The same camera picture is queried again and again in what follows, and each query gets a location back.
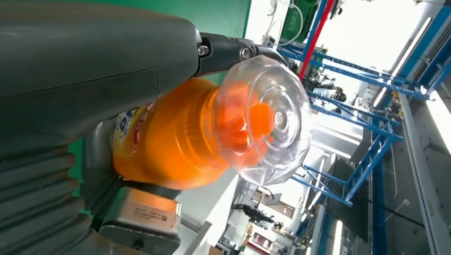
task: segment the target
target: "red pole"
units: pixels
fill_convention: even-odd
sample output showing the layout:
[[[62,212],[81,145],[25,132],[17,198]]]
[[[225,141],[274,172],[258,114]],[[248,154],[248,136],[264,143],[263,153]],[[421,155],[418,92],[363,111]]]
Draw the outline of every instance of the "red pole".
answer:
[[[302,67],[300,69],[299,73],[299,79],[302,81],[304,77],[304,73],[307,69],[308,62],[310,61],[310,58],[312,57],[313,50],[315,49],[316,42],[318,41],[318,38],[320,36],[321,30],[323,29],[325,20],[327,19],[327,16],[329,15],[330,9],[332,9],[333,6],[333,0],[323,0],[327,1],[327,5],[324,9],[324,12],[321,16],[320,23],[318,24],[318,28],[315,31],[315,34],[313,35],[312,44],[310,45],[310,48],[307,49],[307,55],[305,56],[304,63],[302,64]]]

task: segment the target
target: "bottle label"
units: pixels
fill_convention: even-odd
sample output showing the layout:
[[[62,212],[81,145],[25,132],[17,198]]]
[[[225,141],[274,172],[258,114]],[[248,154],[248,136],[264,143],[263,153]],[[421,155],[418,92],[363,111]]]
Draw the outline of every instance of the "bottle label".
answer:
[[[114,131],[113,155],[129,157],[136,151],[144,120],[154,104],[141,106],[118,115]]]

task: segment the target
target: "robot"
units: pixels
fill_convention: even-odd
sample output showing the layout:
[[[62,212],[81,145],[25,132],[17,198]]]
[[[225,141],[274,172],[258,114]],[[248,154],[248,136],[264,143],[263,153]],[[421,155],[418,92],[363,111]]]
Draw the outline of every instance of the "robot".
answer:
[[[0,253],[172,254],[180,191],[114,171],[114,118],[248,58],[285,60],[135,8],[2,3],[0,20]],[[83,159],[75,159],[67,148],[81,137]],[[76,160],[80,197],[68,177]]]

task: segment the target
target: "orange juice bottle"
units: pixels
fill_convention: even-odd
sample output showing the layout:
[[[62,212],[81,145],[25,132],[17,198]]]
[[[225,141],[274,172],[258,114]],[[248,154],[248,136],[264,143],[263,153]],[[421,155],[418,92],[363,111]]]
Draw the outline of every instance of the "orange juice bottle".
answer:
[[[310,145],[309,119],[299,80],[256,57],[234,66],[221,86],[190,79],[119,115],[113,164],[127,180],[179,190],[212,183],[229,168],[258,184],[285,181]]]

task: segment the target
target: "green backdrop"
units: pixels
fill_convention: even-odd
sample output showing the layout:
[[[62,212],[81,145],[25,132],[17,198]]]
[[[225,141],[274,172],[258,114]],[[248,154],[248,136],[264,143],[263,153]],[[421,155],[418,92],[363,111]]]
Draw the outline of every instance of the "green backdrop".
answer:
[[[243,37],[246,32],[251,0],[87,0],[78,2],[117,4],[153,10],[186,18],[201,32]],[[219,84],[224,76],[225,73],[219,73],[210,75],[208,78]],[[77,158],[77,164],[70,169],[69,174],[79,181],[82,181],[81,146],[80,139],[69,147],[69,151],[75,153]],[[73,194],[78,196],[79,190],[75,190]]]

